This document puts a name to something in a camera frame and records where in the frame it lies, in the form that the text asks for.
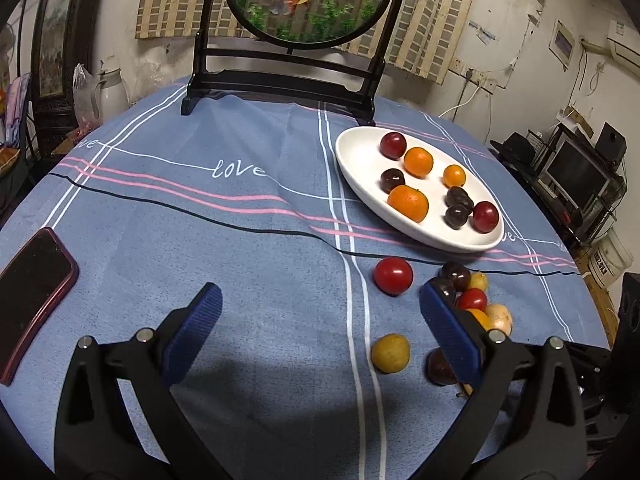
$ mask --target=checkered curtain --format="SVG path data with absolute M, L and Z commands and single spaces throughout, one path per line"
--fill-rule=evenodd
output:
M 444 81 L 472 0 L 404 0 L 386 53 L 389 63 L 408 72 Z M 194 36 L 204 0 L 140 0 L 136 38 Z M 375 27 L 338 48 L 372 57 L 386 13 Z M 209 34 L 250 38 L 225 0 L 213 0 Z

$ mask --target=blue gripper pad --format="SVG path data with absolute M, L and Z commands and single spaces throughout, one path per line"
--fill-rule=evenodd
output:
M 222 290 L 207 283 L 191 301 L 188 314 L 162 355 L 162 380 L 181 382 L 222 314 Z
M 458 380 L 479 387 L 482 378 L 480 350 L 453 309 L 429 283 L 420 290 L 420 312 Z

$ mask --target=round frame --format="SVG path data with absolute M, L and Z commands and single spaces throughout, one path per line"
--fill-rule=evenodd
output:
M 268 43 L 275 44 L 277 46 L 283 46 L 290 49 L 295 50 L 319 50 L 321 48 L 331 48 L 332 46 L 338 46 L 343 43 L 348 43 L 349 41 L 355 40 L 357 37 L 363 35 L 367 32 L 371 27 L 373 27 L 378 20 L 385 13 L 386 8 L 389 6 L 389 1 L 391 0 L 380 0 L 380 4 L 376 7 L 376 12 L 366 21 L 363 22 L 356 30 L 350 32 L 345 36 L 341 36 L 340 38 L 333 38 L 332 40 L 327 41 L 318 41 L 317 43 L 298 43 L 295 41 L 281 40 L 280 38 L 276 38 L 260 30 L 255 27 L 253 23 L 251 23 L 239 9 L 236 0 L 226 0 L 226 4 L 229 6 L 229 9 L 238 20 L 238 23 L 242 25 L 246 30 L 252 33 L 254 36 L 261 38 Z

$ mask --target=white plate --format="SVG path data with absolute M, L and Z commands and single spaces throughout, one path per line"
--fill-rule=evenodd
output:
M 380 218 L 407 236 L 426 245 L 453 253 L 477 253 L 495 247 L 504 235 L 504 222 L 500 211 L 497 227 L 487 234 L 473 229 L 472 218 L 460 229 L 447 226 L 444 197 L 447 187 L 441 181 L 444 169 L 458 164 L 465 169 L 464 189 L 474 203 L 487 200 L 497 206 L 489 190 L 462 163 L 438 148 L 401 132 L 407 149 L 420 146 L 433 155 L 433 170 L 425 178 L 415 178 L 402 167 L 400 160 L 391 160 L 380 153 L 380 140 L 391 130 L 373 126 L 358 126 L 344 130 L 335 141 L 335 154 L 342 174 L 358 197 Z M 399 168 L 408 186 L 419 189 L 429 200 L 429 212 L 420 222 L 409 220 L 386 203 L 388 195 L 380 189 L 380 174 L 389 168 Z

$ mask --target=blue tablecloth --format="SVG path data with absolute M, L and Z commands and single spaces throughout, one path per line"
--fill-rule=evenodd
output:
M 417 247 L 346 185 L 334 143 L 354 119 L 322 105 L 233 95 L 202 100 L 183 117 L 184 92 L 183 84 L 158 91 L 92 133 L 0 232 L 0 268 L 45 225 L 80 268 L 13 384 L 0 386 L 2 402 L 52 466 L 56 409 L 76 340 L 128 339 L 215 282 L 222 316 L 172 392 L 223 466 L 237 479 L 407 478 L 464 403 L 455 386 L 432 386 L 423 373 L 437 344 L 418 309 L 418 286 L 451 256 Z M 606 346 L 580 276 L 534 275 L 576 269 L 483 146 L 455 124 L 384 99 L 376 100 L 376 122 L 446 151 L 497 197 L 504 240 L 453 259 L 529 273 L 490 276 L 490 301 L 510 308 L 514 340 L 542 343 L 556 334 Z M 413 263 L 414 286 L 389 298 L 371 279 L 377 259 L 360 254 L 426 263 Z M 381 375 L 369 348 L 389 332 L 409 339 L 412 358 L 404 371 Z M 145 449 L 161 457 L 130 384 L 122 387 Z M 484 453 L 504 427 L 498 420 Z

